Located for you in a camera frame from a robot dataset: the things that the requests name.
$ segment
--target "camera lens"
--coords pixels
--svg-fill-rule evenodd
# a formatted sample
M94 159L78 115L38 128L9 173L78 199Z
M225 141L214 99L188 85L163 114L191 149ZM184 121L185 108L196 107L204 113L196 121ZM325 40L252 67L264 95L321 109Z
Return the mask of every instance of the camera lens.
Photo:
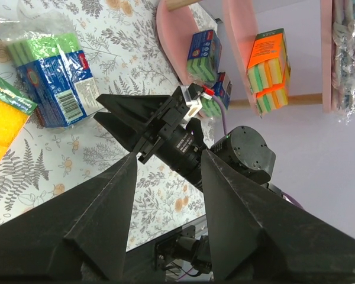
M195 137L179 125L156 151L156 156L202 191L200 159L203 150Z

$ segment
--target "black cable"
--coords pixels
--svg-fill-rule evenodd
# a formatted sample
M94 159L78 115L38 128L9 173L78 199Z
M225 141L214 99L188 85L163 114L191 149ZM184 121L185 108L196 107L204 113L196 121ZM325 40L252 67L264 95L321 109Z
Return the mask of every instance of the black cable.
M187 276L187 275L188 275L188 273L185 272L182 276L180 276L180 277L177 279L177 281L183 279L183 278L184 278L185 276Z
M168 272L171 272L172 274L176 275L177 277L179 277L180 275L178 275L177 273L175 273L174 271L167 269Z
M180 269L182 272L184 272L185 274L183 276L186 276L188 275L189 277L198 277L200 276L202 273L201 272L197 272L196 274L192 275L192 274L189 274L189 272L192 270L190 269L188 272L185 271L180 265L177 265L175 262L172 262L172 265L174 265L176 268Z

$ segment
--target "blue packaging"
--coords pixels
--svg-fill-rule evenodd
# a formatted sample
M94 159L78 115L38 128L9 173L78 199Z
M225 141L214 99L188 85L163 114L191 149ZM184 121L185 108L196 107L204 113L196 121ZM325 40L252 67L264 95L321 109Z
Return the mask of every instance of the blue packaging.
M221 102L224 104L225 109L227 110L230 105L230 96L233 85L230 82L229 77L225 72L218 74L218 80L213 86L214 95L218 97ZM221 108L220 106L212 99L208 100L201 98L202 109L200 114L205 117L220 117Z
M217 79L222 45L214 30L202 31L192 37L187 71L193 79L213 85Z
M68 127L102 109L82 50L39 59L17 68L38 103L45 127Z

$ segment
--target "red label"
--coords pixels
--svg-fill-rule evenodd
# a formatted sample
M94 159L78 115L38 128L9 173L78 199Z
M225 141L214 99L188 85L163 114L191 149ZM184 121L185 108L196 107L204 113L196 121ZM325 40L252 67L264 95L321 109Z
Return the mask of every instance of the red label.
M38 75L34 70L28 69L28 78L30 82L33 84L33 86L38 87L40 85L40 81L38 79Z
M208 38L206 40L211 40L213 38L213 32L209 31L208 32Z
M80 60L80 64L83 66L83 69L88 69L88 62L85 58L84 53L79 54L79 60Z

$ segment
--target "table surface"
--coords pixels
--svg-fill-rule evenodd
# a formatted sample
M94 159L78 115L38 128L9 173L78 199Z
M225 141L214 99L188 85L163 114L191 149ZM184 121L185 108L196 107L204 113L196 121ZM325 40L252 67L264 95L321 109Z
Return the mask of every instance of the table surface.
M178 80L157 39L158 1L20 0L17 5L0 0L0 18L17 20L57 9L75 26L100 93L165 95ZM200 29L217 27L198 4L191 9ZM0 76L26 92L1 41ZM202 124L211 145L213 123ZM32 116L0 164L5 169L0 173L0 224L96 176L125 154L92 118L56 131L41 127ZM138 163L127 250L204 213L202 194L158 158Z

